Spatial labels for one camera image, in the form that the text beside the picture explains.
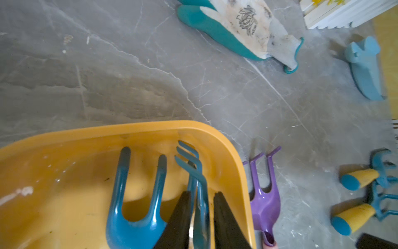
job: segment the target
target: yellow plastic bucket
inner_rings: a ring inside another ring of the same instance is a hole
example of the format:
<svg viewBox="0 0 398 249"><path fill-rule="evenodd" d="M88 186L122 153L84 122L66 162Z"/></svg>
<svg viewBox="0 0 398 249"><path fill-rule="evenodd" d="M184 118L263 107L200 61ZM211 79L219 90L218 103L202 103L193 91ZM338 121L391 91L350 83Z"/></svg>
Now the yellow plastic bucket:
<svg viewBox="0 0 398 249"><path fill-rule="evenodd" d="M0 244L8 249L108 248L105 226L120 150L131 149L123 203L126 219L148 209L160 154L168 159L161 216L168 221L188 173L175 160L178 140L199 152L208 182L211 248L213 196L222 191L255 248L246 176L233 145L194 121L100 126L37 135L0 149Z"/></svg>

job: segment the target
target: white paint stain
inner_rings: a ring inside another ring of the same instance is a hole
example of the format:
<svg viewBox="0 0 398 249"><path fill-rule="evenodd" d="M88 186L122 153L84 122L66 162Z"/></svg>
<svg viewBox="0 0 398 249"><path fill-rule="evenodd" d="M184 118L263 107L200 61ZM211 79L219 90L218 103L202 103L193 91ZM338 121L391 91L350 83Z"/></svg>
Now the white paint stain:
<svg viewBox="0 0 398 249"><path fill-rule="evenodd" d="M17 195L19 195L19 194L21 194L21 195L23 195L23 196L27 196L27 195L29 195L29 194L33 194L33 187L27 186L27 187L24 187L23 189L20 189L20 188L19 188L19 189L15 190L14 193L2 197L2 198L0 199L0 206L3 205L4 203L6 203L6 202L8 202L8 201L10 201L10 200L12 200L12 199L14 199L14 198L17 197Z"/></svg>
<svg viewBox="0 0 398 249"><path fill-rule="evenodd" d="M310 205L308 205L308 203L306 203L305 201L303 201L302 200L302 202L307 206L307 207L309 207L310 208Z"/></svg>

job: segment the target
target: yellow wooden surface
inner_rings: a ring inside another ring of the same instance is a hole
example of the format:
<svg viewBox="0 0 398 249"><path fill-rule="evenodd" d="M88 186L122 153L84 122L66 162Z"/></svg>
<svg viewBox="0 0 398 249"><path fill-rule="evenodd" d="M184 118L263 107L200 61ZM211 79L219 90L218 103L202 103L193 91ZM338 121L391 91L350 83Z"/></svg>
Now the yellow wooden surface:
<svg viewBox="0 0 398 249"><path fill-rule="evenodd" d="M398 118L398 6L373 19L380 61L391 106L392 118Z"/></svg>

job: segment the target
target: garden tool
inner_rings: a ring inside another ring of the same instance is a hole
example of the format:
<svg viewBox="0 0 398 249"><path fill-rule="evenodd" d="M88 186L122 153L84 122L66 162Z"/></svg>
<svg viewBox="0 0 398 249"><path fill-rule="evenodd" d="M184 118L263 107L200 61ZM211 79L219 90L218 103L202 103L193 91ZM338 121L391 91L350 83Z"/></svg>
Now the garden tool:
<svg viewBox="0 0 398 249"><path fill-rule="evenodd" d="M297 53L304 38L289 35L263 0L179 0L178 18L199 29L235 53L260 61L282 62L286 73L299 64Z"/></svg>
<svg viewBox="0 0 398 249"><path fill-rule="evenodd" d="M166 222L160 217L167 158L158 160L155 185L148 214L140 221L129 222L123 217L122 204L130 167L131 151L124 147L120 152L111 206L106 224L106 240L111 249L152 249L162 235Z"/></svg>
<svg viewBox="0 0 398 249"><path fill-rule="evenodd" d="M276 185L272 157L280 149L281 147L278 146L267 155L269 175L271 178L271 190L268 193L265 193L261 189L256 169L256 161L263 157L264 153L260 153L250 160L250 170L252 172L255 191L254 198L250 202L250 205L252 207L254 229L262 231L263 234L263 248L277 249L277 243L273 236L272 227L281 212L281 197L279 196L278 187Z"/></svg>
<svg viewBox="0 0 398 249"><path fill-rule="evenodd" d="M384 220L390 214L398 215L395 210L383 210L380 206L384 199L398 200L397 194L379 194L377 193L377 186L380 185L377 181L373 181L371 187L371 194L367 204L362 204L349 210L346 210L332 218L332 226L340 234L349 236L351 233L357 231L363 226L370 217L376 215L379 221Z"/></svg>
<svg viewBox="0 0 398 249"><path fill-rule="evenodd" d="M395 169L396 165L391 162L383 162L382 157L391 154L391 150L382 149L372 153L371 168L354 171L341 177L341 184L348 190L358 190L376 180L383 188L389 188L398 182L398 178L387 176L386 169Z"/></svg>
<svg viewBox="0 0 398 249"><path fill-rule="evenodd" d="M202 175L202 163L199 160L198 152L190 147L188 144L178 141L179 145L192 154L185 150L177 147L177 152L188 162L192 162L195 166L187 164L178 156L175 156L177 164L188 171L190 176L194 177L197 183L197 201L195 207L195 217L193 224L193 245L196 249L207 249L210 247L210 221L209 221L209 198L207 195L207 181Z"/></svg>
<svg viewBox="0 0 398 249"><path fill-rule="evenodd" d="M359 91L370 100L384 100L377 55L380 46L371 36L351 42L344 51Z"/></svg>

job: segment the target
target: yellow handle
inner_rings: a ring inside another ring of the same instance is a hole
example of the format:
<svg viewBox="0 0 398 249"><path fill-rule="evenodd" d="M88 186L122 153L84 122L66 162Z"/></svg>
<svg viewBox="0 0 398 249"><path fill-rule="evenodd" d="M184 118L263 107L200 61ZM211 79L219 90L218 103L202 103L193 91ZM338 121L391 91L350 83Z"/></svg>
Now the yellow handle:
<svg viewBox="0 0 398 249"><path fill-rule="evenodd" d="M342 235L350 235L363 226L376 210L369 204L350 208L332 218L333 227Z"/></svg>
<svg viewBox="0 0 398 249"><path fill-rule="evenodd" d="M341 183L346 189L354 191L365 187L378 178L379 175L380 174L374 169L354 171L352 173L343 175L341 178Z"/></svg>

